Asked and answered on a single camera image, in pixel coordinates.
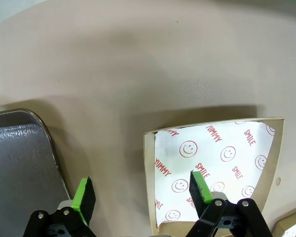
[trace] cardboard box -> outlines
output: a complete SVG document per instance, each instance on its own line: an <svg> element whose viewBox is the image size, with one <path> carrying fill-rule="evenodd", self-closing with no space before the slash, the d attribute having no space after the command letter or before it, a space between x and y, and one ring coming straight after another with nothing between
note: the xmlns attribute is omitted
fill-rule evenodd
<svg viewBox="0 0 296 237"><path fill-rule="evenodd" d="M276 223L273 237L296 237L296 213Z"/></svg>
<svg viewBox="0 0 296 237"><path fill-rule="evenodd" d="M278 163L278 158L279 158L280 148L282 143L283 127L284 127L283 118L247 118L247 119L239 119L239 120L226 120L226 121L190 124L190 125L171 127L171 128L175 129L175 128L183 128L183 127L189 127L189 126L196 126L196 125L205 125L205 124L211 125L215 123L226 123L226 122L236 122L236 121L264 122L265 124L271 126L276 130L275 136L273 138L272 146L267 158L267 163L263 169L263 172L258 181L256 189L252 195L252 199L256 201L260 211L262 211L266 203L266 200L273 182L276 166ZM159 230L157 228L157 223L156 223L155 196L154 196L154 171L155 171L154 141L155 141L156 132L165 130L165 129L151 131L144 135L145 171L146 171L150 224L151 224L153 235L169 234L175 237L185 237L188 231L193 226L194 222L178 221L178 222L162 223L159 226ZM229 233L230 232L228 230L221 230L221 231L218 231L216 236L218 237L225 236L225 235L228 235Z"/></svg>

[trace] white paper with red print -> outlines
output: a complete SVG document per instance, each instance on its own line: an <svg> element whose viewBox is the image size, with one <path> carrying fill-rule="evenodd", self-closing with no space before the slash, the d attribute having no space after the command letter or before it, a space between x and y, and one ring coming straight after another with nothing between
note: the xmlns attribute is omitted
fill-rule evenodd
<svg viewBox="0 0 296 237"><path fill-rule="evenodd" d="M188 191L190 171L201 171L211 191L237 203L250 198L275 130L262 122L229 122L159 131L155 135L155 202L162 222L196 221Z"/></svg>

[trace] stainless steel tray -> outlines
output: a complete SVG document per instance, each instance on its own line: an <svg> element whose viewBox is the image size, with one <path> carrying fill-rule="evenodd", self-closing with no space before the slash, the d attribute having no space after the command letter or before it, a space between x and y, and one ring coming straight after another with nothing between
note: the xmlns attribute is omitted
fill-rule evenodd
<svg viewBox="0 0 296 237"><path fill-rule="evenodd" d="M0 112L0 237L23 236L35 210L69 199L50 133L32 111Z"/></svg>

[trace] table surface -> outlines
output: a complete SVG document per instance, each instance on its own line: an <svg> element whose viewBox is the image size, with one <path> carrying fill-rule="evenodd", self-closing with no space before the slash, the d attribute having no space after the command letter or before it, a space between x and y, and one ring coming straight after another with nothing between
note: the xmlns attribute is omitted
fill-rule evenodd
<svg viewBox="0 0 296 237"><path fill-rule="evenodd" d="M45 121L98 236L149 236L143 133L284 117L263 214L296 209L296 0L57 0L0 24L0 106Z"/></svg>

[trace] red smiley face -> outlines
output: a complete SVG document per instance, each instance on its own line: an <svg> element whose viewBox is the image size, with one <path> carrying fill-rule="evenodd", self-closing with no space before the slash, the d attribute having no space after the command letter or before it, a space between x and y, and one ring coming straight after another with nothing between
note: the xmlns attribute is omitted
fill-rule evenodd
<svg viewBox="0 0 296 237"><path fill-rule="evenodd" d="M242 189L242 196L244 196L245 198L250 198L251 195L253 194L253 191L255 190L254 187L252 186L246 186Z"/></svg>
<svg viewBox="0 0 296 237"><path fill-rule="evenodd" d="M275 135L275 129L274 128L271 128L268 125L265 125L265 127L266 127L266 131L268 132L268 134L270 134L271 136Z"/></svg>
<svg viewBox="0 0 296 237"><path fill-rule="evenodd" d="M232 146L225 147L221 152L221 159L224 162L231 161L235 158L236 155L236 149Z"/></svg>
<svg viewBox="0 0 296 237"><path fill-rule="evenodd" d="M182 143L182 145L180 146L180 155L185 157L185 158L190 158L193 155L196 154L197 152L197 144L193 141L185 141Z"/></svg>
<svg viewBox="0 0 296 237"><path fill-rule="evenodd" d="M176 193L183 193L188 189L188 182L185 179L178 179L173 182L172 190Z"/></svg>
<svg viewBox="0 0 296 237"><path fill-rule="evenodd" d="M257 156L257 158L256 158L256 167L259 170L263 170L263 168L265 166L265 163L266 163L266 157L265 156L263 156L263 155Z"/></svg>
<svg viewBox="0 0 296 237"><path fill-rule="evenodd" d="M225 184L223 182L214 183L211 187L211 192L222 192L225 188Z"/></svg>
<svg viewBox="0 0 296 237"><path fill-rule="evenodd" d="M176 221L181 216L181 213L177 210L168 211L166 214L166 219L168 221Z"/></svg>

